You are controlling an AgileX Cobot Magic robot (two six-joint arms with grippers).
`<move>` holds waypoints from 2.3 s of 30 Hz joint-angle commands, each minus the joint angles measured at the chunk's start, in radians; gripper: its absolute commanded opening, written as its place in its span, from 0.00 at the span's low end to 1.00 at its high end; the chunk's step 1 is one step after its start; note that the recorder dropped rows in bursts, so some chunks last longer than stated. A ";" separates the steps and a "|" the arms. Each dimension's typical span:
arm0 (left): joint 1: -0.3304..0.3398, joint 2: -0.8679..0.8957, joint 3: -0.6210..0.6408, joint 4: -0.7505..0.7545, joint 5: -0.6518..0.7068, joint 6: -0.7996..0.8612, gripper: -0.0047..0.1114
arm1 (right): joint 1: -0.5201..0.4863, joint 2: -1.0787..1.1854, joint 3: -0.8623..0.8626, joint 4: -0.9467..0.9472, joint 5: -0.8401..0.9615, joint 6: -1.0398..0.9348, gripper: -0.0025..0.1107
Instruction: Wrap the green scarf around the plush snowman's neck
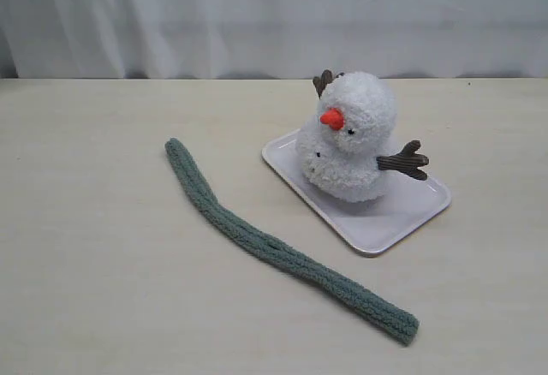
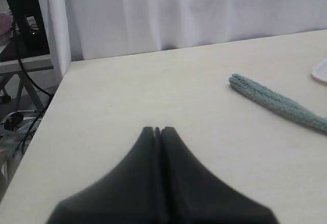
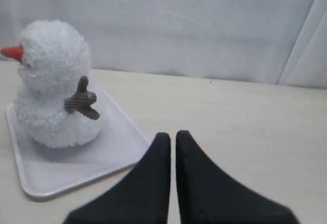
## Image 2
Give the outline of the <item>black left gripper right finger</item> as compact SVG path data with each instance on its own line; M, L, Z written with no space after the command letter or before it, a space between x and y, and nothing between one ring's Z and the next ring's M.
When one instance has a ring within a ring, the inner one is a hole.
M171 223L278 223L267 207L212 174L176 129L159 133L160 168Z

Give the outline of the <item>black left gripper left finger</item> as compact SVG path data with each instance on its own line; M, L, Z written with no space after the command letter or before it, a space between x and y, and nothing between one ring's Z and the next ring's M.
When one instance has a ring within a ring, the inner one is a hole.
M104 177L61 201L48 223L163 223L159 129L145 127Z

